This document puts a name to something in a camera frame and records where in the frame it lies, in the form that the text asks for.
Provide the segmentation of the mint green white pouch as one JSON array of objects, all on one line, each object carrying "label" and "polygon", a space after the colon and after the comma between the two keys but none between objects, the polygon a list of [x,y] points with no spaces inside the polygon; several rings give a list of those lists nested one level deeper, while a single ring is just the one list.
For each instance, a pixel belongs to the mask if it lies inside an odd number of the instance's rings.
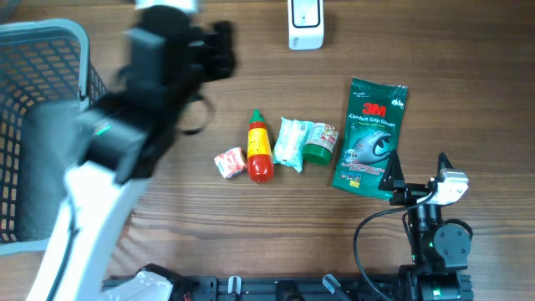
[{"label": "mint green white pouch", "polygon": [[301,172],[303,148],[312,126],[312,121],[289,120],[282,117],[278,139],[273,148],[274,163]]}]

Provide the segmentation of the red white snack packet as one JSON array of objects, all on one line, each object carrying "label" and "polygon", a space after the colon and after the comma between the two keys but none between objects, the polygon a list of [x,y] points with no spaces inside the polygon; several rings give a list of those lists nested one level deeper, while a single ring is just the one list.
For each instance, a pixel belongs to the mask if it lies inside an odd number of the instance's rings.
[{"label": "red white snack packet", "polygon": [[234,147],[216,156],[214,162],[223,178],[231,178],[247,169],[241,147]]}]

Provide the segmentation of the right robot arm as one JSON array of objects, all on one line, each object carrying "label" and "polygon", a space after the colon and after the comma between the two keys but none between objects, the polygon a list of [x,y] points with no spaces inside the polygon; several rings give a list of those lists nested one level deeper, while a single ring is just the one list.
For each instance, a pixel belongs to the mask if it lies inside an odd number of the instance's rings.
[{"label": "right robot arm", "polygon": [[459,219],[443,219],[441,209],[458,202],[468,189],[464,171],[439,154],[436,176],[426,184],[405,182],[398,153],[388,159],[379,189],[390,191],[390,204],[406,210],[404,229],[413,263],[399,268],[396,300],[474,299],[468,268],[473,230]]}]

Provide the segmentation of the green lid jar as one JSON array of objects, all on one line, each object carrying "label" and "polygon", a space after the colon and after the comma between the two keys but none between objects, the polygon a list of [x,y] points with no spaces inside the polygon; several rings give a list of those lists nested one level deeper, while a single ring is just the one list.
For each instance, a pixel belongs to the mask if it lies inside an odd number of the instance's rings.
[{"label": "green lid jar", "polygon": [[334,126],[314,123],[303,148],[303,159],[326,166],[331,161],[338,137],[339,132]]}]

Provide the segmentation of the green 3M gloves package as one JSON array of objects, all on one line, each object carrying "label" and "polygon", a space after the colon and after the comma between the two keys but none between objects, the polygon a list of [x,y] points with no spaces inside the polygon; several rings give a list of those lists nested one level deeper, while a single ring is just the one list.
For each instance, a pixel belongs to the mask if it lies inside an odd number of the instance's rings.
[{"label": "green 3M gloves package", "polygon": [[352,80],[333,187],[382,200],[391,197],[379,184],[398,145],[407,95],[405,85]]}]

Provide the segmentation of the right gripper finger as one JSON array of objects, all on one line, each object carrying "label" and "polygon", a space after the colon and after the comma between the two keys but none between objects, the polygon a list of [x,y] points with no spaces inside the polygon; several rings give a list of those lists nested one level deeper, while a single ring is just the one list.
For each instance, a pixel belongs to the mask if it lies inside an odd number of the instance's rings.
[{"label": "right gripper finger", "polygon": [[381,191],[397,191],[405,188],[405,178],[397,150],[390,152],[388,163],[378,189]]},{"label": "right gripper finger", "polygon": [[437,173],[441,174],[443,171],[452,170],[453,166],[448,160],[446,153],[441,152],[438,155],[438,167],[437,167]]}]

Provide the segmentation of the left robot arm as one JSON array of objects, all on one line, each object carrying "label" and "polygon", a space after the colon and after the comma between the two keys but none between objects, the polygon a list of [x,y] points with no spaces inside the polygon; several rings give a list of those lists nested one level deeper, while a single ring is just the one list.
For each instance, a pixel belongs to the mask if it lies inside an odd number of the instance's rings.
[{"label": "left robot arm", "polygon": [[131,209],[176,138],[176,123],[200,87],[232,75],[233,27],[141,22],[127,32],[125,87],[79,117],[76,162],[48,242],[32,300],[96,300]]}]

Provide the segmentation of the red sauce bottle green cap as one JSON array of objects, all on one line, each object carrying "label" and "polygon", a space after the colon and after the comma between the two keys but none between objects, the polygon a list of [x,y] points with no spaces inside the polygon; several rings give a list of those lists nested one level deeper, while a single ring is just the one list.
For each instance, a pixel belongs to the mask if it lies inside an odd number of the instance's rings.
[{"label": "red sauce bottle green cap", "polygon": [[274,177],[272,148],[267,123],[259,109],[249,120],[247,132],[247,172],[252,181],[266,182]]}]

